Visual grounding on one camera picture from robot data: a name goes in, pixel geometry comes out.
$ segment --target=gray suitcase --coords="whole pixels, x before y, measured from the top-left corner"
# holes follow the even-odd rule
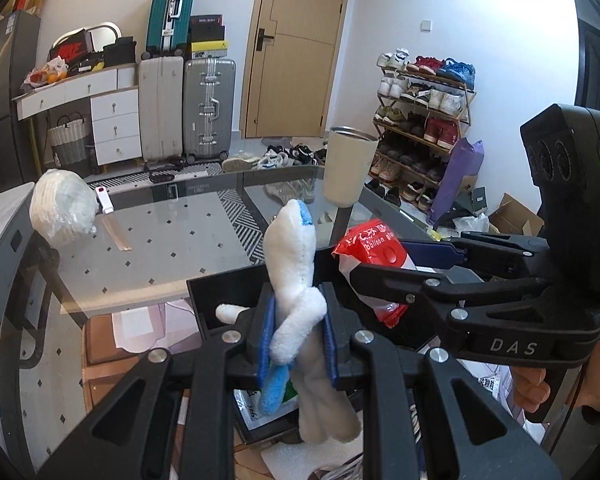
[[[183,66],[180,56],[140,62],[138,111],[144,160],[182,155]]]
[[[234,89],[235,61],[208,57],[186,63],[182,129],[187,155],[227,158],[231,146]]]

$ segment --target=red plastic wrapper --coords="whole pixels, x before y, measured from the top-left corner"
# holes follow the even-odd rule
[[[402,269],[416,268],[394,232],[377,219],[351,229],[336,245],[333,254],[340,256],[340,272],[347,281],[349,273],[360,263]],[[378,320],[388,328],[396,326],[408,308],[406,304],[387,303],[361,294],[358,297],[374,310]]]

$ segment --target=wooden door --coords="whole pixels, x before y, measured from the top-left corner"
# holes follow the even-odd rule
[[[250,42],[246,137],[320,136],[343,6],[262,0]]]

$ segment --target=door frame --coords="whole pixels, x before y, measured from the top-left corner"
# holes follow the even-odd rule
[[[344,18],[347,12],[347,4],[349,0],[342,1],[342,12],[340,13],[340,23],[338,24],[338,35],[334,45],[333,61],[331,63],[331,74],[329,76],[329,84],[327,95],[322,108],[322,127],[324,120],[327,118],[329,111],[329,103],[331,101],[331,92],[333,91],[333,80],[335,78],[336,67],[338,65],[338,56],[340,55],[340,43],[342,42],[342,31],[344,30]],[[262,0],[253,1],[253,10],[251,11],[251,24],[249,26],[249,38],[247,41],[247,53],[244,59],[244,75],[242,77],[242,96],[240,98],[240,132],[243,139],[247,138],[247,106],[249,105],[249,92],[251,88],[251,71],[253,69],[253,55],[256,49],[256,31],[258,30],[258,21],[260,20],[260,11],[262,8]]]

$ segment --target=refrigerator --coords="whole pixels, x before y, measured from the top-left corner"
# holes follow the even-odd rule
[[[0,20],[0,193],[38,178],[28,121],[18,121],[13,98],[35,67],[40,18],[17,10]]]

